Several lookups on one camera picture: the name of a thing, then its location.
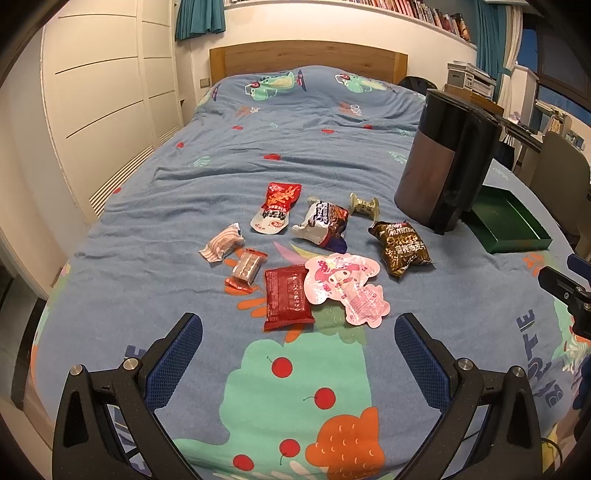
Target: red cherry print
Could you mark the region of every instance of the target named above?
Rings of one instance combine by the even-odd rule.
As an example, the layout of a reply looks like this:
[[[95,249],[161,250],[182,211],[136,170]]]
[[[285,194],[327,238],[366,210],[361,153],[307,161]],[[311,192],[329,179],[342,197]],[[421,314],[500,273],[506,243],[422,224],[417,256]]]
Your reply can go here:
[[[321,410],[328,410],[336,402],[335,392],[331,388],[322,387],[319,388],[314,394],[314,403]]]
[[[248,455],[236,455],[232,461],[233,465],[243,472],[250,472],[255,464]]]
[[[279,451],[281,452],[281,459],[279,460],[279,464],[281,464],[281,460],[283,457],[293,458],[298,453],[300,453],[300,444],[297,443],[294,439],[285,439],[283,442],[279,444]]]
[[[279,378],[287,378],[291,375],[294,367],[289,361],[288,358],[281,356],[279,358],[275,358],[273,363],[271,364],[271,371],[276,377]]]

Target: snack package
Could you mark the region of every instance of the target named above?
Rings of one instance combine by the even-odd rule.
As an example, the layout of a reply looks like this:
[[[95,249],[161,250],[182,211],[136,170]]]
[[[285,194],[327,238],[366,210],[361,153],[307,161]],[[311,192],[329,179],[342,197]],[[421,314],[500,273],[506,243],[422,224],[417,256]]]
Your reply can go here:
[[[266,253],[253,250],[252,248],[245,248],[240,260],[238,260],[238,263],[232,270],[232,275],[226,279],[226,285],[237,290],[252,293],[254,288],[251,285],[255,281],[256,274],[266,259]]]
[[[347,243],[342,233],[347,228],[349,212],[322,200],[308,199],[308,203],[310,208],[304,221],[292,226],[292,233],[327,250],[344,254],[347,251]]]
[[[360,213],[371,217],[374,222],[378,221],[379,218],[379,201],[376,197],[371,199],[371,202],[362,200],[357,197],[354,193],[351,194],[351,213]]]
[[[314,323],[312,306],[304,292],[306,272],[304,265],[265,271],[267,321],[263,332],[295,323]]]
[[[267,198],[251,220],[251,227],[259,233],[273,235],[281,232],[289,222],[290,210],[300,197],[299,183],[276,183],[267,187]]]
[[[431,264],[427,247],[408,222],[375,222],[368,229],[384,246],[382,258],[388,273],[401,278],[409,265]]]
[[[367,322],[371,328],[376,328],[382,323],[382,317],[390,312],[382,286],[365,284],[379,272],[375,260],[360,255],[332,254],[310,258],[306,268],[306,298],[314,305],[326,299],[341,302],[351,325]]]
[[[213,237],[199,253],[210,263],[221,262],[224,256],[244,241],[240,225],[231,224]]]

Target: gold candy wrapper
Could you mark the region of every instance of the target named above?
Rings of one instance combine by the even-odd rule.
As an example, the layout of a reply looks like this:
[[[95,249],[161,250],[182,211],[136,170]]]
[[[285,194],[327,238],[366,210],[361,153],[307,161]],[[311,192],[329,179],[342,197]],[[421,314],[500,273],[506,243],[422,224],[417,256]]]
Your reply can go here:
[[[361,215],[367,215],[371,217],[374,222],[378,221],[379,218],[379,202],[376,197],[371,199],[371,202],[362,200],[357,197],[354,193],[351,194],[351,213],[360,213]]]

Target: blue gripper pad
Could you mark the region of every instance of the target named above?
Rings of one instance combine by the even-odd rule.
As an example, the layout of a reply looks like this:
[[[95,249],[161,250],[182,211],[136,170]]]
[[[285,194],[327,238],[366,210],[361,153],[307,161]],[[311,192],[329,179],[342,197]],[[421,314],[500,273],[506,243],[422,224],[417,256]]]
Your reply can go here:
[[[451,402],[449,378],[405,315],[396,319],[394,339],[427,404],[445,412]]]
[[[144,401],[149,411],[165,407],[203,338],[203,325],[193,315],[146,379]]]

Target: air vent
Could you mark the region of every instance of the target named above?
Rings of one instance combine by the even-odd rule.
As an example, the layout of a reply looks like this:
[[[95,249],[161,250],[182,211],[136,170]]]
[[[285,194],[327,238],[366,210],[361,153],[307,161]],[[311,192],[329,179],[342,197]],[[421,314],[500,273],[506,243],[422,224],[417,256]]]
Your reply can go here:
[[[176,127],[172,128],[171,130],[168,130],[168,132],[166,132],[164,135],[162,135],[162,137],[160,137],[160,145],[162,145],[163,143],[170,140],[174,136],[174,134],[176,132],[178,132],[179,130],[181,130],[180,125],[177,125]]]
[[[90,204],[92,205],[92,209],[95,211],[97,217],[100,218],[101,214],[103,213],[103,210],[105,209],[105,203],[113,190],[121,187],[152,153],[154,153],[154,149],[152,148],[152,145],[150,145],[139,155],[132,158],[131,161],[121,167],[121,169],[119,169],[115,175],[113,175],[100,189],[96,191],[92,197],[90,197]]]

